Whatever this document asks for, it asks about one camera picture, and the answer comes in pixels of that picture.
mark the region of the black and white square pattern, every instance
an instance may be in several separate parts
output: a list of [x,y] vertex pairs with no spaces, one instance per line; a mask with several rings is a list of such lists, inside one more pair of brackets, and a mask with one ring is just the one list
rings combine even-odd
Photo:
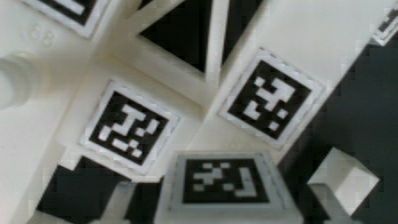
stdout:
[[84,37],[89,37],[105,11],[107,0],[23,0]]
[[261,154],[180,155],[173,209],[281,209]]
[[389,39],[393,38],[397,31],[398,31],[398,2],[395,3],[382,25],[373,35],[373,39],[382,46],[386,45]]
[[178,115],[116,82],[100,103],[82,144],[146,173],[178,124]]
[[279,148],[320,95],[320,84],[261,50],[221,115]]
[[183,203],[269,202],[253,159],[187,160]]

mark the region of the white border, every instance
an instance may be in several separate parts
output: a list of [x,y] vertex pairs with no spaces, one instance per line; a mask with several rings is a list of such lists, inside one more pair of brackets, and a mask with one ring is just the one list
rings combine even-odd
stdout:
[[[290,76],[290,78],[309,88],[311,90],[311,94],[308,96],[308,99],[302,103],[302,106],[297,110],[297,113],[295,113],[295,116],[292,118],[292,121],[286,125],[286,128],[285,128],[285,131],[279,135],[279,138],[277,140],[240,120],[240,118],[237,118],[229,113],[228,113],[228,110],[231,108],[231,105],[233,105],[233,102],[235,102],[235,99],[238,97],[238,94],[240,94],[240,91],[242,91],[242,88],[245,86],[245,83],[247,83],[247,79],[253,75],[253,72],[254,72],[254,69],[258,67],[258,64],[260,62],[265,62],[269,63],[269,65],[285,73],[285,75]],[[258,51],[258,54],[254,56],[254,59],[253,59],[253,62],[249,64],[249,67],[244,71],[244,75],[242,75],[242,78],[238,80],[238,83],[233,87],[233,91],[228,95],[228,98],[226,98],[226,102],[224,102],[224,105],[222,105],[222,109],[221,109],[221,116],[233,122],[235,125],[238,125],[238,127],[242,127],[251,134],[254,134],[260,139],[270,144],[270,146],[276,148],[276,149],[281,149],[285,143],[286,143],[286,140],[288,140],[288,137],[293,133],[293,130],[295,130],[295,127],[302,121],[302,118],[306,116],[306,113],[313,107],[313,104],[315,104],[315,101],[320,97],[320,93],[322,93],[322,90],[324,90],[324,87],[320,85],[320,83],[309,78],[309,76],[297,70],[297,68],[277,58],[277,56],[265,50],[265,49],[260,49]]]
[[[393,10],[398,10],[398,2],[395,3],[393,8],[389,9],[389,13],[393,12]],[[384,32],[379,30],[379,28],[377,28],[377,31],[373,34],[373,39],[375,39],[377,43],[384,46],[395,36],[397,31],[398,31],[398,17],[391,21]]]
[[[142,165],[135,164],[121,155],[118,155],[118,153],[114,153],[105,147],[102,147],[89,140],[114,92],[121,93],[155,113],[158,113],[158,115],[162,115],[169,119],[164,131],[162,131],[162,134],[158,137],[158,141],[153,145],[153,149],[148,154],[148,158],[146,158]],[[116,81],[110,81],[107,91],[103,94],[103,98],[100,101],[98,110],[96,110],[86,131],[84,131],[84,135],[80,138],[80,144],[87,148],[91,148],[102,155],[105,155],[112,160],[116,160],[126,167],[130,167],[144,175],[148,173],[153,163],[158,159],[157,157],[160,154],[160,150],[166,146],[169,136],[173,135],[173,131],[178,126],[178,122],[180,122],[180,116],[162,106],[158,106],[158,103],[150,101],[137,93],[134,93],[134,91],[123,86],[123,84],[119,84]]]
[[[260,172],[260,178],[263,182],[263,190],[269,197],[269,202],[265,203],[201,203],[201,204],[183,204],[183,185],[185,185],[185,167],[187,167],[187,160],[189,159],[253,159],[256,163],[256,168]],[[267,167],[265,158],[260,153],[224,153],[224,154],[185,154],[178,156],[178,165],[176,165],[176,181],[173,187],[173,193],[176,196],[171,199],[171,210],[174,211],[187,211],[187,210],[206,210],[208,212],[215,211],[221,212],[224,210],[231,211],[237,210],[260,210],[263,211],[277,211],[283,210],[285,201],[279,197],[279,189],[277,183],[274,182],[270,168]]]
[[109,0],[98,0],[94,9],[91,12],[91,16],[87,19],[86,26],[78,24],[61,12],[54,10],[54,8],[39,1],[39,0],[23,0],[23,2],[30,5],[30,7],[46,14],[46,16],[55,19],[66,27],[70,27],[77,33],[89,38],[96,29],[96,25],[102,19],[102,15],[105,12]]

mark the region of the white frame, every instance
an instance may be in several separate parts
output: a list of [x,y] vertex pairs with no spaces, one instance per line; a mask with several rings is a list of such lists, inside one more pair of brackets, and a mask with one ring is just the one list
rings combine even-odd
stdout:
[[23,0],[23,2],[29,4],[29,6],[45,13],[45,15],[55,19],[62,25],[75,30],[75,32],[86,37],[91,38],[91,35],[94,33],[94,29],[102,20],[102,16],[105,13],[105,8],[109,4],[109,0],[98,0],[96,6],[91,12],[91,17],[86,23],[86,26],[78,24],[62,13],[59,13],[54,8],[39,1],[39,0]]
[[[393,10],[398,10],[398,2],[395,3],[395,5],[389,9],[388,15],[389,15]],[[377,43],[384,46],[388,44],[395,34],[397,34],[397,31],[398,31],[398,17],[391,21],[384,32],[379,30],[379,28],[381,28],[381,26],[377,27],[377,31],[375,31],[375,34],[373,34],[373,39],[375,39]]]
[[[279,135],[277,140],[237,118],[229,113],[228,110],[231,108],[235,99],[238,97],[242,88],[247,83],[247,79],[253,75],[253,71],[258,67],[260,62],[265,61],[269,65],[285,73],[285,75],[290,76],[290,78],[309,88],[311,94],[308,96],[308,99],[302,103],[301,109],[297,110],[295,116],[292,118],[290,124],[286,125],[285,131]],[[276,149],[281,149],[288,137],[292,136],[293,130],[297,128],[297,125],[302,121],[302,118],[306,116],[308,111],[311,110],[315,101],[320,97],[320,93],[324,91],[324,87],[320,83],[311,79],[311,77],[301,72],[301,70],[281,60],[281,58],[267,51],[265,49],[260,49],[254,59],[251,61],[249,67],[244,71],[244,75],[240,77],[240,80],[237,82],[237,85],[233,87],[231,93],[228,95],[224,105],[221,108],[221,117],[224,117],[231,123],[247,130],[247,132],[260,137],[260,139],[270,144],[270,146]]]
[[217,92],[221,80],[229,0],[213,0],[212,5],[205,76],[198,68],[141,36],[141,32],[183,1],[153,0],[135,12],[128,22],[121,26],[121,35],[118,36],[123,38],[116,46],[116,55],[194,102],[206,106]]
[[[167,119],[167,125],[158,137],[158,141],[153,145],[151,152],[148,154],[146,161],[142,165],[135,164],[126,158],[123,158],[118,153],[114,153],[107,148],[103,148],[94,142],[91,142],[89,137],[94,132],[96,124],[103,115],[103,111],[109,105],[109,101],[112,99],[114,92],[121,93],[158,115],[162,115]],[[158,103],[155,103],[150,99],[146,99],[132,90],[130,88],[119,84],[116,81],[110,82],[105,94],[100,100],[100,106],[93,115],[93,119],[87,125],[87,128],[84,130],[84,135],[80,138],[80,144],[91,148],[102,155],[105,155],[110,159],[114,159],[126,167],[130,167],[142,175],[148,173],[150,168],[153,166],[157,156],[160,154],[160,150],[166,147],[167,140],[173,135],[173,131],[176,129],[180,123],[180,116],[167,110],[162,106],[158,106]]]
[[[267,203],[201,203],[198,205],[187,205],[182,203],[183,201],[183,193],[176,194],[176,192],[183,192],[183,184],[185,184],[185,166],[187,166],[187,160],[189,159],[253,159],[256,163],[256,168],[261,176],[261,182],[263,182],[263,189],[265,189],[265,194],[269,197],[269,202]],[[176,183],[174,186],[174,194],[173,196],[173,201],[171,201],[171,210],[174,211],[189,211],[189,210],[206,210],[206,212],[221,212],[224,210],[231,211],[231,209],[237,210],[251,210],[251,211],[277,211],[283,210],[285,206],[285,201],[283,198],[277,197],[279,192],[277,192],[277,183],[274,182],[272,179],[272,173],[270,173],[270,168],[267,167],[267,162],[261,158],[261,154],[254,153],[226,153],[226,154],[194,154],[194,155],[180,155],[178,156],[178,165],[176,165],[176,180],[173,181]]]

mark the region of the white cylinder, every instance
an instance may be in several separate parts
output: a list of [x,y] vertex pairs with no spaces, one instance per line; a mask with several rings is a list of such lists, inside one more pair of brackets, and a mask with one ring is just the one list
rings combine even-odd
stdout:
[[0,110],[23,105],[45,89],[38,63],[25,54],[0,58]]

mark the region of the white box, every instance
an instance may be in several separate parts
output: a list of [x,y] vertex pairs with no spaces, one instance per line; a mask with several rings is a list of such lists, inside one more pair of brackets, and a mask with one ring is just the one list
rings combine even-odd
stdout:
[[379,180],[359,160],[333,148],[308,184],[325,184],[329,186],[350,215],[368,197]]

